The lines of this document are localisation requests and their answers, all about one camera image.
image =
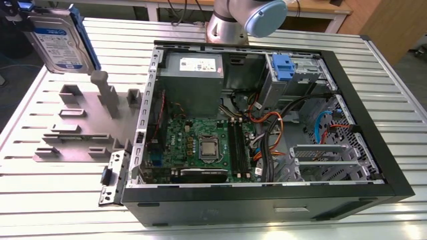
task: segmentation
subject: floor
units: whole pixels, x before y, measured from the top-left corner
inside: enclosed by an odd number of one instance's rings
[[[10,65],[33,66],[6,67]],[[9,59],[0,55],[0,75],[6,80],[6,85],[0,86],[0,131],[37,76],[37,66],[42,66],[42,61],[34,52],[22,59]],[[427,109],[427,60],[413,57],[413,53],[408,52],[393,69],[421,106]]]
[[[427,109],[427,59],[413,57],[413,53],[408,52],[393,66],[393,70],[420,105]]]

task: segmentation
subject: hard drive label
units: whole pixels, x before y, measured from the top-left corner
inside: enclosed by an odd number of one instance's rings
[[[63,69],[79,69],[81,60],[73,50],[73,42],[62,29],[35,28],[34,35],[53,64]]]

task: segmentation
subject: green motherboard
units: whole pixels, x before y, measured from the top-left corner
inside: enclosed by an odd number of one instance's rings
[[[233,174],[228,131],[226,120],[169,119],[166,124],[165,151],[161,155],[158,153],[149,153],[149,158],[156,163],[156,166],[161,168],[222,169],[228,171],[226,182],[253,182],[256,181],[253,176],[254,169],[250,168],[246,145],[244,147],[244,156],[249,173]],[[253,134],[252,123],[242,122],[241,131],[244,144],[248,144],[248,139]],[[166,180],[162,177],[156,180],[157,183],[165,183],[164,181]]]

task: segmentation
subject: computer chassis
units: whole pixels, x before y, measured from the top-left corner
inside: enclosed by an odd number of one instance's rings
[[[262,167],[252,120],[313,94],[265,119],[284,127]],[[146,226],[338,220],[413,195],[332,51],[168,41],[101,183],[98,205]]]

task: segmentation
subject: metal worktable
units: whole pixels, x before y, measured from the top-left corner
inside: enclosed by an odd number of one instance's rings
[[[144,89],[153,40],[205,39],[204,28],[185,24],[172,27],[162,22],[87,18],[83,25],[117,92]],[[427,114],[374,46],[354,35],[281,30],[266,38],[249,38],[249,44],[334,51],[416,195],[338,221],[145,228],[123,207],[97,207],[105,163],[31,160],[41,135],[65,107],[58,97],[62,84],[95,90],[86,75],[50,74],[42,68],[0,135],[0,236],[43,240],[427,238]]]

